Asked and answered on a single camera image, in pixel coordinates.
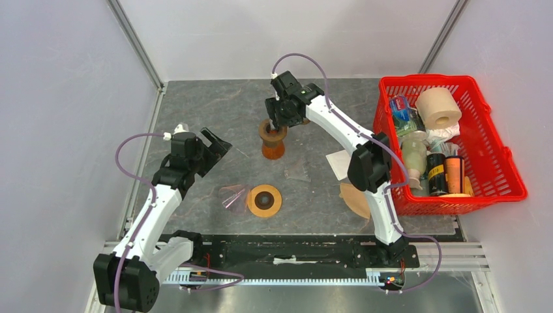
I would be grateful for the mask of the dark wooden ring holder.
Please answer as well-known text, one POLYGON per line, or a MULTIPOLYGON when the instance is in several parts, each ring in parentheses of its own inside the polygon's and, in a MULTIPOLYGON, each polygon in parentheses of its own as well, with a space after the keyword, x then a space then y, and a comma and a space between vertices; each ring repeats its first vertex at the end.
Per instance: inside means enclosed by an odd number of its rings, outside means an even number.
POLYGON ((265 119, 260 123, 258 133, 264 147, 276 149, 284 144, 284 138, 288 134, 288 127, 284 126, 272 129, 272 126, 271 121, 265 119))

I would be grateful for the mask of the light wooden ring holder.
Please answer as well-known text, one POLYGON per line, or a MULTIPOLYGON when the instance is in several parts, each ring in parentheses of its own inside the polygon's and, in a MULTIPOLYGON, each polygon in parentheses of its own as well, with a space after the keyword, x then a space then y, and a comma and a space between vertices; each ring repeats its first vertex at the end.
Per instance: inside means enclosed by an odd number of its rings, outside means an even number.
POLYGON ((246 205, 253 215, 270 218, 280 211, 282 195, 274 186, 258 185, 248 193, 246 205))

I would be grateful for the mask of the white paper coffee filter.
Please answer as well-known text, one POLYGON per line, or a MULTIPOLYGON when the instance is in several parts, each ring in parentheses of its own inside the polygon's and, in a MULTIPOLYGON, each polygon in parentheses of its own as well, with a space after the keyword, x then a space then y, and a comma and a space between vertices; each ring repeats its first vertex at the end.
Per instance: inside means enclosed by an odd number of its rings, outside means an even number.
POLYGON ((346 150, 337 151, 325 157, 338 181, 347 178, 351 157, 346 150))

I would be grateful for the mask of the clear glass dripper cone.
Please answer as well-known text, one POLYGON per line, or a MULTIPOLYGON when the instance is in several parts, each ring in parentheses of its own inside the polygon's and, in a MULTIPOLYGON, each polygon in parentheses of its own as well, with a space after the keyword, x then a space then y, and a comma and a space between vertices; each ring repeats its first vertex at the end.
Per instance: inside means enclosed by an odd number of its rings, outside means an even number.
POLYGON ((305 158, 299 158, 290 167, 284 170, 286 179, 311 182, 312 179, 308 173, 308 162, 305 158))

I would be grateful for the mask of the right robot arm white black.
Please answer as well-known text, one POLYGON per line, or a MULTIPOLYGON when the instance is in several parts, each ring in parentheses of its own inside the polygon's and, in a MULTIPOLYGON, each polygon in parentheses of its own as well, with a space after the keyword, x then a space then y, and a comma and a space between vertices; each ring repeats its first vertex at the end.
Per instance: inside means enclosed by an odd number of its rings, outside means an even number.
POLYGON ((376 257, 386 267, 398 263, 408 247, 390 196, 393 151, 389 137, 374 134, 348 117, 314 83, 302 85, 289 71, 271 75, 275 96, 265 100, 274 128, 310 121, 331 135, 347 152, 347 178, 364 194, 374 223, 376 257))

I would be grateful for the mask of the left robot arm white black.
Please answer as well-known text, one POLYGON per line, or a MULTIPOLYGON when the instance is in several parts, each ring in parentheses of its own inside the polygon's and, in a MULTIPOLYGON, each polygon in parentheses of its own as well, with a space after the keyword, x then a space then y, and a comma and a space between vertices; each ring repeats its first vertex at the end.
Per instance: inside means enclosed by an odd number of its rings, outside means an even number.
POLYGON ((158 133, 170 143, 153 178, 148 180, 126 171, 125 175, 149 189, 147 199, 130 229, 109 254, 99 254, 93 263, 101 304, 116 312, 148 312, 157 301, 161 284, 182 264, 197 266, 205 261, 202 235, 162 232, 184 200, 196 177, 205 177, 232 148, 208 128, 200 135, 178 125, 173 132, 158 133))

